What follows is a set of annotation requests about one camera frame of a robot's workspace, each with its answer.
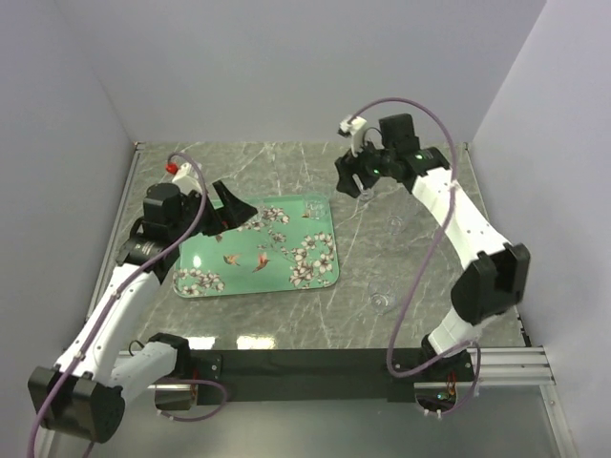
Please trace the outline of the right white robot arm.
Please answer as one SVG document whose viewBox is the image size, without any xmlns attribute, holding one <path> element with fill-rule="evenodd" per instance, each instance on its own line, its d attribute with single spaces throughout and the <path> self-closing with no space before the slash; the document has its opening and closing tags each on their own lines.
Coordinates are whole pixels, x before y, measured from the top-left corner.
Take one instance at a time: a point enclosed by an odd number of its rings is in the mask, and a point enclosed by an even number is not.
<svg viewBox="0 0 611 458">
<path fill-rule="evenodd" d="M 439 224 L 461 263 L 450 311 L 423 338 L 420 364 L 400 372 L 393 360 L 387 361 L 397 378 L 422 372 L 429 380 L 441 381 L 453 371 L 454 355 L 522 301 L 531 255 L 524 244 L 510 243 L 484 218 L 439 149 L 421 147 L 410 115 L 380 120 L 380 147 L 366 139 L 368 130 L 368 122 L 360 116 L 340 122 L 338 133 L 349 138 L 350 147 L 335 161 L 337 191 L 358 198 L 382 177 L 402 184 Z"/>
</svg>

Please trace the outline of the small clear glass mid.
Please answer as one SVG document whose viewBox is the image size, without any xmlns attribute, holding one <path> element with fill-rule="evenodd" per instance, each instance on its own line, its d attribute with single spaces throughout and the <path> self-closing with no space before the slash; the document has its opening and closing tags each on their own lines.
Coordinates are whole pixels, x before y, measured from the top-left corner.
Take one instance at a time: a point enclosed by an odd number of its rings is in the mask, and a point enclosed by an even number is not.
<svg viewBox="0 0 611 458">
<path fill-rule="evenodd" d="M 397 236 L 401 234 L 405 230 L 405 227 L 406 227 L 405 218 L 402 218 L 398 215 L 390 215 L 387 218 L 386 229 L 391 235 Z"/>
</svg>

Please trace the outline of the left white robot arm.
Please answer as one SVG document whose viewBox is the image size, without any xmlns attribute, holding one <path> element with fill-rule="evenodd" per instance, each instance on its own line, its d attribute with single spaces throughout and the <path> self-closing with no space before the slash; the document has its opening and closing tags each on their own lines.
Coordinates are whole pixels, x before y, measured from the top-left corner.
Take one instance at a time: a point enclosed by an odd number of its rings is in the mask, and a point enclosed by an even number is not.
<svg viewBox="0 0 611 458">
<path fill-rule="evenodd" d="M 187 192 L 174 183 L 147 189 L 142 214 L 93 314 L 54 365 L 37 367 L 28 380 L 36 411 L 33 433 L 43 427 L 103 444 L 117 431 L 126 406 L 150 385 L 194 377 L 189 343 L 179 336 L 158 333 L 126 363 L 116 359 L 123 338 L 177 261 L 180 244 L 237 229 L 256 215 L 254 206 L 221 181 L 213 187 L 221 207 L 199 185 Z"/>
</svg>

